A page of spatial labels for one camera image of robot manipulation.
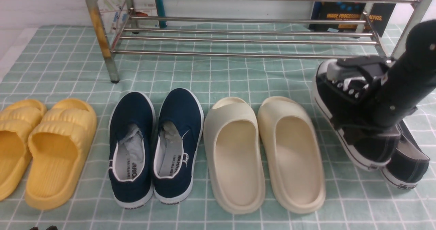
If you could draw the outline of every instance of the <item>metal shoe rack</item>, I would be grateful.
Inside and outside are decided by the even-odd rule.
[[[374,45],[380,56],[387,56],[386,50],[380,41],[377,31],[372,30],[364,33],[365,25],[374,28],[369,14],[374,3],[409,3],[414,9],[397,45],[394,48],[392,57],[398,58],[405,51],[405,39],[414,25],[419,23],[425,15],[432,0],[279,0],[279,1],[319,1],[319,2],[360,2],[366,3],[363,13],[359,20],[334,21],[334,20],[311,20],[311,19],[222,19],[222,18],[195,18],[195,17],[139,17],[135,14],[133,0],[126,0],[128,8],[128,19],[118,29],[112,43],[108,41],[106,31],[102,22],[98,0],[85,0],[92,20],[92,24],[97,35],[103,58],[111,79],[111,82],[118,83],[120,77],[114,61],[115,54],[128,55],[167,55],[167,56],[206,56],[206,57],[247,57],[247,58],[282,58],[282,59],[331,59],[349,58],[352,56],[338,55],[316,55],[316,54],[271,54],[271,53],[216,53],[198,51],[154,51],[154,50],[129,50],[118,49],[121,40],[153,40],[153,41],[176,41],[176,42],[215,42],[215,43],[257,43],[257,44],[294,44],[294,45]],[[349,24],[358,25],[353,33],[330,33],[330,32],[276,32],[276,31],[234,31],[234,30],[183,30],[183,29],[155,29],[139,28],[137,21],[140,19],[148,20],[167,20],[167,21],[191,21],[191,22],[228,22],[228,23],[286,23],[286,24]],[[141,36],[131,35],[126,32],[152,32],[152,33],[176,33],[176,34],[228,34],[228,35],[257,35],[257,36],[342,36],[342,37],[368,37],[370,41],[358,40],[267,40],[267,39],[212,39],[201,37],[185,36]]]

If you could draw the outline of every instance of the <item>black sneaker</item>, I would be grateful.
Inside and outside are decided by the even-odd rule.
[[[155,122],[150,99],[139,92],[121,98],[110,117],[109,179],[123,208],[139,208],[153,195],[150,141]]]
[[[372,134],[354,125],[362,123],[358,106],[366,94],[368,82],[364,77],[328,80],[327,67],[336,62],[336,59],[328,60],[318,67],[312,83],[315,103],[333,127],[351,161],[364,170],[377,170],[390,161],[399,132],[394,128],[382,134]]]
[[[398,148],[381,173],[395,187],[410,190],[427,172],[430,158],[419,149],[404,121],[398,124],[398,128],[402,134]]]

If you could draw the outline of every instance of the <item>black high-top sneaker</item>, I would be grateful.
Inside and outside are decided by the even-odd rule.
[[[324,61],[313,80],[312,94],[323,116],[333,127],[351,161],[367,171],[374,171],[391,160],[399,140],[396,128],[372,132],[365,129],[361,102],[369,92],[368,74],[343,81],[330,81],[327,67],[337,67],[337,60]]]
[[[430,158],[419,149],[404,121],[398,124],[398,128],[402,134],[398,148],[381,173],[395,187],[410,190],[427,172]]]

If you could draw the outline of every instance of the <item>cream slide sandal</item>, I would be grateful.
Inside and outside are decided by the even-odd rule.
[[[256,211],[265,199],[265,176],[251,107],[241,98],[219,100],[206,117],[203,137],[218,204],[233,214]]]
[[[299,214],[321,208],[326,197],[322,159],[303,107],[289,98],[270,97],[257,119],[277,201]]]

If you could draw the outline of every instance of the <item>canvas shoe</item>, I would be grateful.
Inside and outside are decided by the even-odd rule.
[[[191,192],[203,122],[203,109],[191,91],[174,89],[165,98],[153,161],[154,195],[162,203],[179,203]]]
[[[391,161],[381,170],[381,173],[393,186],[410,190],[416,187],[427,172],[430,158],[419,149],[404,121],[397,126],[402,137]]]
[[[109,120],[109,178],[115,201],[123,208],[141,207],[153,195],[150,175],[151,133],[156,117],[150,99],[130,92]]]
[[[399,131],[394,127],[394,136],[365,133],[353,126],[341,126],[344,121],[359,120],[358,105],[367,90],[363,77],[344,81],[330,81],[327,67],[335,65],[336,59],[324,61],[313,80],[312,94],[316,105],[333,127],[350,160],[359,168],[374,171],[387,165],[394,154],[399,140]]]

